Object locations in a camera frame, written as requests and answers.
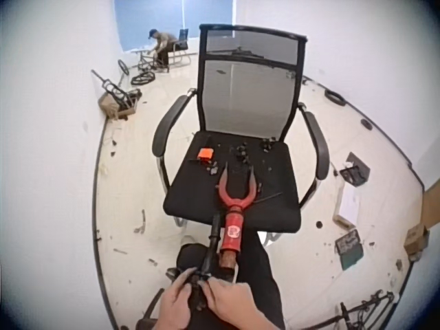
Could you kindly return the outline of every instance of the person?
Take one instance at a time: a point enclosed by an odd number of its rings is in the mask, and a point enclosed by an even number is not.
[[[192,287],[185,282],[203,259],[200,247],[198,243],[182,246],[177,266],[187,267],[163,293],[154,330],[285,329],[281,295],[272,277],[269,257],[257,232],[249,230],[242,232],[236,283],[214,276],[199,281],[208,308],[191,313],[188,299]]]
[[[168,67],[170,64],[168,53],[172,52],[174,47],[176,51],[181,50],[180,45],[176,43],[178,39],[171,33],[159,32],[156,29],[150,30],[148,39],[151,38],[156,39],[157,44],[153,49],[149,50],[147,54],[155,52],[159,67]]]

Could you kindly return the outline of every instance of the white sticker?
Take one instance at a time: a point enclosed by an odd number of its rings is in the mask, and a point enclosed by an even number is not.
[[[232,239],[237,239],[240,237],[240,227],[236,225],[230,225],[228,227],[228,236]]]

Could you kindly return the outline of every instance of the hand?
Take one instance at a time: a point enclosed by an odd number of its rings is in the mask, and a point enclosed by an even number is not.
[[[199,281],[209,308],[223,321],[239,329],[276,329],[255,305],[247,283],[229,283],[217,278]]]
[[[195,270],[196,268],[189,268],[181,273],[174,283],[162,294],[159,319],[154,327],[155,330],[186,329],[191,318],[188,307],[191,284],[186,283],[184,285],[184,283]]]

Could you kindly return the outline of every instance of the black cap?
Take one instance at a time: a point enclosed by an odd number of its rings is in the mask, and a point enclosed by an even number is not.
[[[154,35],[154,33],[156,33],[157,30],[156,29],[151,29],[150,30],[150,36],[148,37],[148,39],[151,39],[151,37]]]

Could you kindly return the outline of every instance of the right hand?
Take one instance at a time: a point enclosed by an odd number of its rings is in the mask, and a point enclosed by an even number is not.
[[[239,329],[276,329],[255,305],[247,283],[229,283],[211,277],[199,281],[209,308],[223,321]]]

